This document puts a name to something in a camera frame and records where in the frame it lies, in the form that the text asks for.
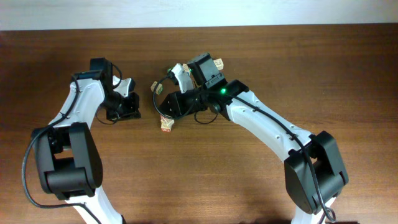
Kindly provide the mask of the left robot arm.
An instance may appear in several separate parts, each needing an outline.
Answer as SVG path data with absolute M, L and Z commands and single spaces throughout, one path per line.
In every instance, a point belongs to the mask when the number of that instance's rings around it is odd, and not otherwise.
M 70 92 L 56 117 L 33 130 L 27 152 L 33 151 L 43 191 L 73 207 L 86 223 L 125 223 L 103 189 L 103 165 L 91 135 L 97 112 L 107 124 L 139 119 L 135 81 L 114 75 L 120 69 L 105 58 L 93 58 L 87 71 L 72 75 Z

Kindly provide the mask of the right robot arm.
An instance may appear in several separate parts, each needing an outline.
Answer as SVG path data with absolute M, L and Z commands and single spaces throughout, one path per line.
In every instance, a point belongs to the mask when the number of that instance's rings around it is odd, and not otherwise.
M 285 188 L 296 205 L 292 223 L 336 222 L 332 203 L 349 182 L 336 139 L 313 134 L 287 121 L 262 103 L 239 80 L 227 81 L 209 53 L 168 69 L 166 79 L 179 87 L 157 112 L 181 119 L 211 110 L 240 125 L 271 149 L 284 164 Z

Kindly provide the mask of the wooden block red side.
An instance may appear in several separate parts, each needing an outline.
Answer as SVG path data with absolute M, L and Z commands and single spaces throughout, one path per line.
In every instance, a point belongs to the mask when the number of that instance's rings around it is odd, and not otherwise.
M 165 116 L 160 116 L 160 122 L 160 128 L 163 132 L 171 132 L 172 125 L 175 121 L 173 119 L 166 118 Z

